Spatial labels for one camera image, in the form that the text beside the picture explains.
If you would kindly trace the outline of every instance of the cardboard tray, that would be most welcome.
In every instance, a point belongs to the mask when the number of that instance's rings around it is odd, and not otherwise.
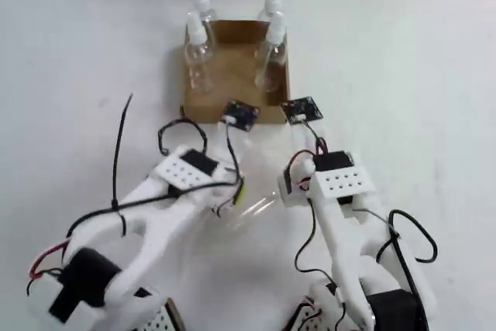
[[[240,100],[260,109],[258,123],[284,123],[280,107],[289,99],[288,60],[281,71],[279,89],[266,93],[255,86],[255,51],[267,32],[268,23],[259,21],[216,21],[212,28],[217,46],[212,61],[214,88],[202,93],[191,88],[188,67],[184,62],[184,115],[199,123],[215,123],[226,104]]]

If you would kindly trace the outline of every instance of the table surface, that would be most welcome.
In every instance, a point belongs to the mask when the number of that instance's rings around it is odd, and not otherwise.
[[[212,1],[224,19],[252,19],[263,4]],[[312,95],[333,147],[359,150],[384,203],[417,216],[439,244],[439,259],[424,266],[439,299],[432,330],[493,329],[496,0],[284,6],[291,96]],[[78,216],[108,204],[130,92],[119,196],[160,160],[156,131],[177,116],[175,57],[190,8],[190,0],[0,0],[6,324],[35,328],[25,307],[28,266]],[[260,126],[252,135],[265,149],[254,162],[259,196],[275,190],[274,175],[291,153],[280,130]],[[170,143],[198,143],[187,128],[170,136]],[[239,232],[203,216],[216,233],[206,239],[200,224],[175,244],[177,254],[167,253],[173,259],[157,278],[188,329],[280,329],[306,293],[312,276],[297,273],[292,260],[309,234],[309,210],[276,204],[262,215]],[[404,229],[418,256],[428,256],[422,236]],[[320,234],[303,260],[329,269]]]

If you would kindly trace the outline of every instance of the robotic arm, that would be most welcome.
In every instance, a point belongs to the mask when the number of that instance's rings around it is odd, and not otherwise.
[[[246,132],[257,116],[258,109],[230,102],[218,124],[213,157],[178,147],[121,202],[129,208],[78,225],[67,241],[60,275],[45,273],[31,287],[29,307],[42,321],[42,329],[145,331],[152,323],[154,331],[184,329],[172,300],[146,286],[146,274],[187,221],[203,209],[217,211],[239,190],[242,180],[234,148],[239,156],[249,146]],[[90,248],[130,232],[143,242],[122,270]]]
[[[287,115],[294,138],[306,147],[305,153],[313,153],[317,144],[316,152],[290,162],[278,184],[286,206],[306,204],[307,200],[311,204],[332,258],[335,283],[318,281],[311,290],[314,307],[322,310],[320,318],[327,322],[323,325],[333,326],[326,315],[332,314],[330,298],[336,296],[362,330],[425,329],[423,323],[436,314],[437,305],[417,260],[408,244],[396,236],[391,217],[388,222],[386,209],[359,157],[329,151],[325,131],[318,123],[322,115],[316,115],[320,112],[313,100],[302,100],[307,102],[295,100],[289,114],[286,108]],[[310,127],[307,120],[316,122]],[[385,246],[389,239],[395,243]],[[296,320],[288,329],[298,329]]]

